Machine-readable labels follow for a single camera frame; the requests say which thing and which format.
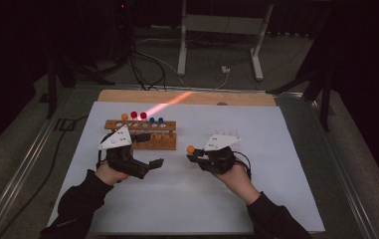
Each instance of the white metal frame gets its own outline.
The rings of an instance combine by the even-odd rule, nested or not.
[[[254,67],[255,78],[257,81],[264,79],[261,63],[258,58],[261,45],[266,35],[267,26],[270,20],[274,5],[269,5],[263,19],[259,18],[239,18],[193,15],[186,13],[186,0],[182,0],[182,23],[179,63],[177,65],[177,75],[184,76],[186,68],[186,31],[204,32],[226,32],[237,34],[258,35],[258,42],[255,48],[251,48],[251,60]]]

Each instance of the electronic wire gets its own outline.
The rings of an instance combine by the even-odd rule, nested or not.
[[[226,80],[224,80],[224,83],[220,87],[214,88],[213,90],[219,90],[227,84],[227,81],[229,80],[229,73],[225,73],[225,74],[226,74]]]
[[[205,32],[203,32],[203,33],[204,33],[203,37],[207,38],[209,40],[209,43],[203,43],[203,42],[198,41],[201,38],[197,38],[195,40],[187,41],[187,42],[192,43],[197,48],[227,47],[227,46],[230,46],[230,45],[235,44],[235,43],[243,42],[245,39],[248,38],[247,35],[237,34],[238,38],[236,40],[226,41],[224,39],[215,38],[214,34],[207,34]]]
[[[140,52],[135,52],[135,54],[139,55],[139,56],[142,56],[142,57],[136,57],[136,58],[139,58],[139,59],[142,59],[142,60],[145,60],[145,61],[148,61],[148,62],[151,62],[151,63],[154,63],[155,65],[157,65],[160,70],[161,70],[161,78],[157,81],[155,81],[154,83],[152,84],[149,84],[149,87],[148,87],[148,91],[153,88],[155,90],[157,90],[154,86],[159,84],[160,82],[163,82],[163,89],[164,91],[167,91],[166,87],[165,87],[165,71],[164,71],[164,68],[161,66],[161,64],[158,62],[158,60],[156,58],[153,58],[151,56],[148,56],[146,54],[143,54],[143,53],[140,53]]]
[[[133,74],[135,75],[136,80],[139,82],[141,89],[146,91],[146,87],[143,84],[142,72],[138,68],[136,68],[136,64],[134,62],[132,55],[130,55],[130,57],[129,57],[129,62],[130,62],[130,67],[133,70]]]
[[[176,69],[174,69],[170,64],[168,64],[167,62],[165,62],[165,61],[163,61],[163,60],[161,60],[161,59],[158,59],[158,58],[155,58],[155,57],[153,57],[153,56],[150,56],[150,55],[148,55],[148,54],[141,53],[141,52],[139,52],[139,53],[140,53],[140,54],[143,54],[143,55],[145,55],[145,56],[147,56],[147,57],[150,57],[150,58],[152,58],[152,59],[155,59],[155,60],[158,61],[158,62],[163,63],[164,65],[166,65],[167,67],[169,67],[171,70],[173,70],[173,72],[176,74],[177,78],[179,79],[180,83],[181,83],[184,87],[186,87],[186,88],[188,88],[188,89],[193,89],[192,87],[189,87],[188,85],[186,85],[186,84],[183,82],[183,80],[179,77],[179,75],[177,75],[177,71],[176,71]]]
[[[237,160],[238,163],[241,163],[245,169],[246,169],[246,172],[248,173],[248,176],[249,176],[249,179],[252,179],[252,172],[251,172],[251,162],[249,161],[249,159],[244,155],[242,154],[241,152],[239,151],[233,151],[233,153],[237,153],[237,154],[240,154],[241,156],[243,156],[246,161],[248,162],[248,165],[246,165],[244,162],[242,162],[241,160]]]
[[[37,191],[34,192],[34,194],[30,197],[30,199],[28,199],[28,201],[24,204],[24,206],[21,207],[21,209],[19,209],[19,211],[15,214],[15,216],[6,224],[6,226],[1,230],[0,232],[0,238],[2,238],[2,236],[6,233],[6,231],[9,229],[9,227],[13,224],[13,222],[19,217],[19,215],[21,215],[21,213],[25,210],[25,208],[27,208],[29,206],[29,204],[31,204],[31,202],[34,200],[34,198],[38,195],[38,193],[41,191],[41,189],[43,189],[44,185],[47,183],[47,181],[49,180],[50,176],[52,175],[52,172],[54,170],[54,167],[55,167],[55,164],[56,164],[56,160],[57,160],[57,154],[59,152],[59,148],[60,148],[60,144],[62,142],[62,139],[63,137],[65,136],[66,132],[68,131],[68,129],[72,128],[78,121],[80,120],[83,120],[83,119],[86,119],[88,116],[85,116],[85,117],[81,117],[81,118],[78,118],[78,119],[65,119],[65,120],[70,120],[71,121],[71,124],[69,124],[65,129],[64,131],[62,132],[62,135],[59,137],[59,140],[58,140],[58,143],[56,145],[56,149],[55,149],[55,153],[53,155],[53,159],[52,159],[52,164],[50,166],[50,169],[49,169],[49,173],[47,174],[47,176],[44,178],[43,182],[40,184],[40,186],[37,188]]]

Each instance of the wooden peg board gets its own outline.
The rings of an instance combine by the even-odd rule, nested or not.
[[[108,119],[105,129],[116,131],[127,124],[129,132],[133,134],[151,133],[151,140],[146,142],[134,142],[134,149],[149,150],[176,150],[176,121],[165,121],[165,126],[152,126],[149,121]]]

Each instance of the black cable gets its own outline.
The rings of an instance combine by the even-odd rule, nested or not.
[[[139,69],[136,68],[136,65],[135,65],[135,62],[134,62],[134,59],[133,59],[133,56],[130,55],[129,57],[129,62],[130,62],[130,67],[132,68],[133,70],[133,74],[135,75],[136,77],[136,80],[139,82],[140,84],[140,87],[142,90],[146,91],[146,87],[145,85],[143,84],[143,81],[142,81],[142,73]]]
[[[141,36],[135,36],[135,39],[142,39],[138,42],[136,42],[136,44],[142,44],[143,42],[145,42],[145,40],[170,40],[170,41],[173,41],[173,40],[176,40],[176,41],[180,41],[180,35],[178,36],[179,38],[166,38],[166,37],[163,37],[163,36],[167,36],[167,35],[171,35],[171,34],[175,34],[175,33],[166,33],[166,34],[161,34],[161,35],[141,35]],[[189,35],[194,35],[196,37],[194,37],[193,39],[187,39],[186,42],[195,42],[197,41],[198,39],[201,39],[201,37],[203,35],[205,35],[205,32],[188,32],[186,34],[186,38],[189,37]]]
[[[210,16],[213,16],[213,9],[214,9],[214,1],[211,1],[211,6],[210,6]],[[225,27],[225,29],[224,29],[224,31],[223,31],[223,33],[226,33],[226,31],[227,31],[227,28],[229,27],[229,23],[230,23],[230,17],[229,17],[229,20],[228,20],[228,22],[227,22],[227,25],[226,25],[226,27]],[[237,39],[237,40],[235,40],[235,41],[225,41],[225,40],[220,40],[220,39],[215,39],[216,41],[221,41],[221,42],[224,42],[224,43],[226,43],[226,44],[223,44],[223,45],[214,45],[214,37],[212,37],[213,35],[209,35],[209,34],[202,34],[201,36],[205,36],[206,38],[208,38],[209,40],[210,40],[210,42],[211,42],[211,45],[204,45],[204,44],[200,44],[200,43],[197,43],[196,42],[196,40],[198,40],[199,38],[197,38],[195,41],[192,41],[192,43],[194,44],[194,45],[198,45],[198,46],[201,46],[201,47],[226,47],[226,46],[229,46],[229,45],[231,45],[231,44],[233,44],[233,43],[237,43],[237,42],[240,42],[241,41],[241,39],[243,39],[243,38],[246,38],[247,36],[246,35],[244,35],[244,34],[240,34],[239,35],[239,38]]]
[[[232,45],[232,44],[235,44],[235,43],[240,43],[240,42],[244,41],[245,39],[247,39],[249,37],[246,34],[237,34],[237,33],[231,33],[231,34],[237,36],[237,38],[235,40],[219,39],[219,38],[216,37],[217,34],[213,34],[213,33],[209,33],[206,36],[209,37],[209,38],[211,38],[212,41],[223,42],[223,43],[225,43],[226,46]]]
[[[240,154],[241,156],[243,156],[246,159],[246,161],[248,162],[248,165],[246,165],[244,162],[242,162],[240,160],[238,160],[237,162],[241,163],[245,167],[246,172],[248,173],[249,179],[252,179],[251,162],[249,161],[249,159],[244,154],[242,154],[239,151],[233,151],[233,153],[238,153],[238,154]]]
[[[238,34],[238,38],[236,40],[226,41],[223,39],[217,39],[217,38],[213,37],[213,34],[211,34],[211,33],[208,33],[208,34],[204,33],[203,37],[207,38],[209,40],[209,43],[200,42],[199,39],[201,39],[201,38],[197,38],[196,40],[192,40],[192,41],[189,40],[187,42],[192,43],[193,45],[197,46],[197,48],[227,47],[227,46],[230,46],[230,45],[235,44],[235,43],[240,43],[240,42],[244,41],[246,38],[248,38],[247,35]]]
[[[157,61],[157,59],[155,58],[152,58],[148,55],[145,55],[143,53],[139,53],[139,52],[135,52],[135,54],[138,54],[140,56],[143,56],[144,58],[141,58],[141,57],[138,57],[139,59],[142,59],[142,60],[145,60],[145,61],[148,61],[148,62],[152,62],[152,63],[155,63],[160,69],[161,69],[161,78],[159,80],[157,80],[156,82],[154,82],[153,84],[150,84],[148,90],[150,90],[151,88],[154,88],[154,85],[156,84],[159,84],[160,82],[163,82],[163,88],[164,88],[164,91],[167,91],[167,89],[165,88],[165,71],[164,71],[164,68],[161,66],[161,64]]]
[[[1,232],[0,232],[0,238],[6,233],[6,231],[9,229],[9,227],[12,225],[12,223],[19,217],[19,215],[21,215],[21,213],[25,210],[25,208],[27,208],[29,206],[29,204],[34,200],[34,198],[38,195],[38,193],[41,191],[41,189],[43,189],[43,187],[46,184],[46,182],[49,180],[49,178],[52,175],[52,172],[54,170],[55,164],[56,164],[56,159],[57,159],[57,154],[59,152],[60,143],[62,142],[62,139],[65,136],[65,134],[67,132],[67,129],[72,128],[78,121],[83,120],[83,119],[85,119],[87,117],[88,116],[81,117],[81,118],[78,118],[78,119],[65,119],[65,120],[70,120],[71,124],[69,124],[69,126],[67,126],[65,128],[65,130],[62,132],[62,135],[60,136],[60,138],[58,140],[58,143],[57,143],[56,149],[55,149],[55,154],[53,155],[52,164],[50,166],[49,173],[47,174],[46,178],[44,178],[43,182],[40,184],[40,186],[38,187],[37,191],[34,192],[34,194],[31,196],[31,198],[28,199],[28,201],[24,204],[24,206],[22,206],[22,208],[19,209],[19,211],[16,213],[16,215],[1,230]]]

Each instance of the small orange object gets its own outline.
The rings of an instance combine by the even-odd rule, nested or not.
[[[193,145],[189,145],[186,150],[188,151],[188,153],[192,154],[195,152],[195,147]]]
[[[127,120],[127,119],[129,119],[129,116],[127,114],[121,114],[121,119]]]

